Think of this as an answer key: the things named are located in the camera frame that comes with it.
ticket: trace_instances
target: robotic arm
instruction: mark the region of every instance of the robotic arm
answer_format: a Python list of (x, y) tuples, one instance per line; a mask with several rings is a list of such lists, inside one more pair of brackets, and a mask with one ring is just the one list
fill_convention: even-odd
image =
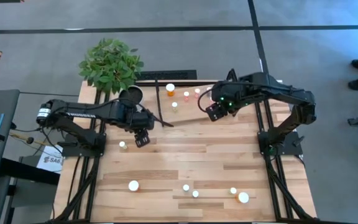
[(59, 143), (65, 147), (63, 156), (83, 155), (85, 151), (103, 153), (100, 150), (104, 149), (106, 135), (92, 129), (83, 129), (73, 122), (74, 117), (100, 119), (106, 124), (134, 133), (137, 147), (150, 142), (147, 130), (152, 130), (154, 121), (158, 121), (149, 110), (143, 108), (138, 111), (136, 104), (127, 99), (115, 99), (101, 105), (50, 100), (41, 105), (37, 123), (42, 128), (57, 128), (68, 133), (65, 142)]
[(301, 124), (311, 124), (316, 120), (314, 96), (310, 91), (293, 88), (276, 81), (272, 76), (257, 72), (237, 81), (235, 79), (217, 82), (211, 89), (211, 98), (215, 103), (207, 107), (211, 121), (216, 121), (228, 113), (236, 113), (244, 106), (267, 99), (275, 99), (293, 104), (291, 115), (278, 127), (269, 129), (268, 144), (282, 144), (285, 136)]

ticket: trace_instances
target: potted plant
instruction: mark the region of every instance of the potted plant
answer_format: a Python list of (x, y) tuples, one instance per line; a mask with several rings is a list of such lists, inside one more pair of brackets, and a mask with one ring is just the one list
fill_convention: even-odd
[(143, 92), (135, 86), (144, 63), (140, 56), (132, 55), (137, 49), (129, 47), (117, 39), (102, 39), (99, 44), (88, 50), (85, 60), (80, 63), (80, 75), (87, 80), (88, 86), (142, 103)]

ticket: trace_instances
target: green leafy plant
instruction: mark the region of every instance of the green leafy plant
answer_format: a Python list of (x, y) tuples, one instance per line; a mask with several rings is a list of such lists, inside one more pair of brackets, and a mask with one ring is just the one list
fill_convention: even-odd
[(135, 83), (140, 68), (144, 66), (140, 56), (131, 54), (136, 51), (129, 50), (120, 40), (102, 39), (97, 46), (88, 50), (85, 60), (80, 63), (80, 75), (88, 81), (88, 86), (94, 85), (106, 93), (127, 90)]

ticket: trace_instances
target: wooden table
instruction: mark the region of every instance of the wooden table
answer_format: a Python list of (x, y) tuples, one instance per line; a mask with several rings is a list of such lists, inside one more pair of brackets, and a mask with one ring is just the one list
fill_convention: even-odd
[[(142, 89), (143, 105), (158, 117), (155, 88)], [(160, 91), (165, 91), (165, 87), (160, 87)], [(78, 101), (93, 103), (95, 94), (96, 90), (84, 82)], [(290, 114), (286, 103), (271, 100), (270, 106), (276, 126)], [(90, 126), (89, 119), (78, 118), (75, 122), (83, 128)], [(216, 122), (211, 122), (206, 115), (205, 119), (174, 128), (163, 128), (156, 123), (154, 130), (149, 131), (151, 143), (142, 148), (135, 146), (133, 134), (107, 126), (108, 140), (100, 160), (91, 221), (274, 221), (265, 161), (256, 136), (258, 131), (254, 105), (241, 109), (234, 118), (227, 116)], [(125, 141), (128, 149), (120, 149), (119, 141)], [(282, 156), (282, 161), (288, 189), (305, 211), (315, 217), (305, 168), (294, 156)], [(76, 158), (72, 157), (63, 164), (54, 204), (57, 215), (66, 206), (75, 163)], [(78, 187), (81, 164), (71, 196)], [(138, 192), (129, 192), (131, 180), (139, 181)], [(189, 192), (182, 190), (183, 184), (190, 186)], [(249, 202), (236, 202), (229, 194), (231, 187), (247, 192)], [(197, 190), (200, 196), (193, 198), (192, 190)], [(277, 192), (281, 214), (285, 217), (282, 194), (278, 189)], [(80, 218), (85, 215), (87, 198), (86, 192)]]

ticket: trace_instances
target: concrete floor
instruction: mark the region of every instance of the concrete floor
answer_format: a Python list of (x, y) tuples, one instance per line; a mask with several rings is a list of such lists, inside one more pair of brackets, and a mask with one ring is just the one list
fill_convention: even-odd
[[(316, 97), (317, 121), (298, 131), (306, 136), (302, 146), (317, 214), (322, 220), (358, 223), (358, 127), (346, 121), (358, 116), (358, 92), (346, 86), (358, 77), (349, 66), (358, 58), (358, 1), (254, 0), (254, 5), (269, 73)], [(28, 0), (0, 4), (0, 30), (247, 27), (250, 15), (245, 0)], [(77, 65), (103, 37), (139, 48), (145, 70), (196, 69), (199, 79), (223, 79), (230, 68), (239, 75), (261, 70), (252, 30), (0, 34), (0, 90), (27, 92), (17, 106), (18, 127), (36, 128), (39, 104), (50, 98), (76, 100)], [(8, 140), (6, 157), (32, 153)], [(23, 208), (14, 223), (45, 221), (50, 210), (50, 205)]]

